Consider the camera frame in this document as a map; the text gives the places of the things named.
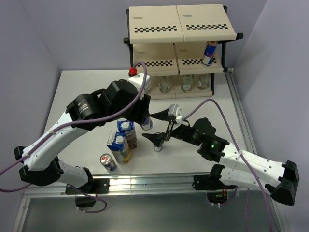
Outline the clear bottle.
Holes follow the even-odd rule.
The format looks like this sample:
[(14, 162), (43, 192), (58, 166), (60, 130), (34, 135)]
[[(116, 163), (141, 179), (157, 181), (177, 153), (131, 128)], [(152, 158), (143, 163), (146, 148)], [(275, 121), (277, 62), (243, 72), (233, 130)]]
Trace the clear bottle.
[(150, 91), (151, 91), (151, 84), (148, 84), (147, 86), (145, 86), (144, 94), (149, 94)]
[(171, 76), (162, 76), (159, 80), (159, 90), (161, 93), (166, 94), (170, 92)]
[(198, 81), (197, 81), (197, 88), (199, 90), (206, 90), (209, 86), (209, 82), (211, 79), (211, 74), (199, 74)]
[(182, 76), (181, 90), (187, 93), (191, 90), (193, 84), (194, 76), (192, 74), (187, 74)]

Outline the energy drink can hidden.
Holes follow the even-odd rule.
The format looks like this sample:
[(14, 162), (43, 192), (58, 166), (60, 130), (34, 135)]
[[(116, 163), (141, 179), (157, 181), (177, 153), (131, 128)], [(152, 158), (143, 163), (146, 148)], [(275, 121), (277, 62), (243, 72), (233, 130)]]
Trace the energy drink can hidden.
[(207, 41), (202, 59), (203, 65), (210, 66), (212, 64), (213, 56), (215, 54), (217, 45), (217, 41)]

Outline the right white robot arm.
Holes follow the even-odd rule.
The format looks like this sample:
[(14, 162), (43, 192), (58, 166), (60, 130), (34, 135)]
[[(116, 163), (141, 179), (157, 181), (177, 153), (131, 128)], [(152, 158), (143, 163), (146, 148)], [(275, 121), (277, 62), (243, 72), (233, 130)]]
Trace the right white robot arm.
[(214, 163), (208, 174), (194, 176), (195, 190), (249, 188), (260, 190), (283, 205), (294, 205), (300, 179), (296, 163), (272, 161), (238, 148), (217, 136), (207, 118), (200, 118), (193, 125), (177, 125), (177, 118), (168, 109), (152, 116), (169, 123), (165, 132), (143, 134), (153, 145), (160, 147), (175, 138), (198, 146), (197, 153)]

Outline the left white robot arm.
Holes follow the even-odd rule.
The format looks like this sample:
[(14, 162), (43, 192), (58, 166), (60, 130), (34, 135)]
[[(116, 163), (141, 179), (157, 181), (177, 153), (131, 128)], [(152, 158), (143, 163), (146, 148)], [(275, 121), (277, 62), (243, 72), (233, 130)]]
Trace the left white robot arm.
[(150, 116), (150, 99), (147, 94), (139, 94), (139, 89), (124, 79), (111, 82), (106, 89), (80, 94), (40, 139), (28, 147), (14, 149), (15, 157), (22, 158), (21, 180), (36, 186), (60, 182), (89, 193), (94, 187), (90, 170), (64, 163), (58, 158), (59, 153), (79, 137), (107, 122), (126, 118), (144, 124)]

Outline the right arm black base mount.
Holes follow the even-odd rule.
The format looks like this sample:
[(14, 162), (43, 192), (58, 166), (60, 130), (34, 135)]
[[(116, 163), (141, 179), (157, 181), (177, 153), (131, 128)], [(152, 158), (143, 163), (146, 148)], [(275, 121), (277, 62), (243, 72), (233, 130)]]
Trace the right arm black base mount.
[(224, 185), (218, 179), (207, 175), (194, 175), (194, 181), (192, 187), (195, 190), (220, 190)]

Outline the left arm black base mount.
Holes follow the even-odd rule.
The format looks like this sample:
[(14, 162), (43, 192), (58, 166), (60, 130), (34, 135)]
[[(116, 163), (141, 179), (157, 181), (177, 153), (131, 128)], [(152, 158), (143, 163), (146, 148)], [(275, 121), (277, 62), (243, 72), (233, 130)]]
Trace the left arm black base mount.
[[(94, 179), (94, 184), (87, 194), (107, 194), (109, 192), (110, 180), (108, 178), (97, 178)], [(66, 187), (66, 195), (79, 194), (72, 188)]]

